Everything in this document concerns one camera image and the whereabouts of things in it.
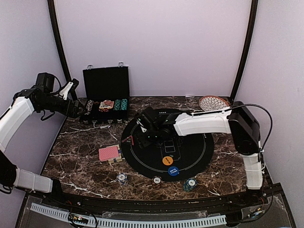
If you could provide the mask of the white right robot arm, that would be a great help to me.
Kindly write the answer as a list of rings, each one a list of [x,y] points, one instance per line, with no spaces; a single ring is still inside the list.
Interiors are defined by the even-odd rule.
[[[228,133],[241,155],[249,191],[242,196],[247,206],[253,206],[261,198],[263,185],[260,125],[248,110],[249,105],[236,102],[234,106],[209,112],[189,113],[176,110],[170,114],[147,107],[136,116],[140,131],[135,138],[141,147],[161,143],[173,136],[199,133]]]

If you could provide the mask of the orange big blind button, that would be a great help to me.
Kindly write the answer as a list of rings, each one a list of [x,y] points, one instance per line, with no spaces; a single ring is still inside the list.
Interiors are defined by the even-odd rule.
[[[171,156],[165,156],[162,159],[162,163],[166,166],[170,166],[173,164],[173,158]]]

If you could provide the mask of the red chip stack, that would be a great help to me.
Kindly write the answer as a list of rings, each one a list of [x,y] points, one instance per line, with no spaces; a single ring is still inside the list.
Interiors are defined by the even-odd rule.
[[[154,189],[160,189],[162,186],[162,179],[159,176],[154,176],[152,179],[152,187]]]

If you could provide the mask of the blue-green chip stack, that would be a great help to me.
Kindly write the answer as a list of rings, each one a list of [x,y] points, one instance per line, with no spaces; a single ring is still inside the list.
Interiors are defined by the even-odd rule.
[[[183,184],[183,190],[185,192],[190,192],[197,186],[197,181],[194,178],[187,179]]]

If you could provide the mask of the blue small blind button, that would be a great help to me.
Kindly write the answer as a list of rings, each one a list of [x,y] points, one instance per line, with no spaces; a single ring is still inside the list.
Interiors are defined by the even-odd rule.
[[[176,166],[170,166],[168,168],[168,174],[170,176],[177,176],[179,174],[179,168],[177,168]]]

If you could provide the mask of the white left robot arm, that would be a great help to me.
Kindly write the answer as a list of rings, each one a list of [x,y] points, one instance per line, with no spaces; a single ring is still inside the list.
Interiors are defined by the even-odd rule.
[[[86,112],[78,101],[68,95],[78,86],[79,81],[72,79],[55,92],[54,81],[57,77],[49,73],[39,73],[36,83],[30,89],[16,93],[11,106],[0,118],[0,183],[1,192],[10,194],[14,187],[49,193],[48,199],[57,207],[67,203],[67,196],[62,193],[60,182],[30,171],[18,168],[5,155],[5,150],[13,135],[23,122],[34,112],[50,111],[51,115],[61,113],[70,118],[77,118]]]

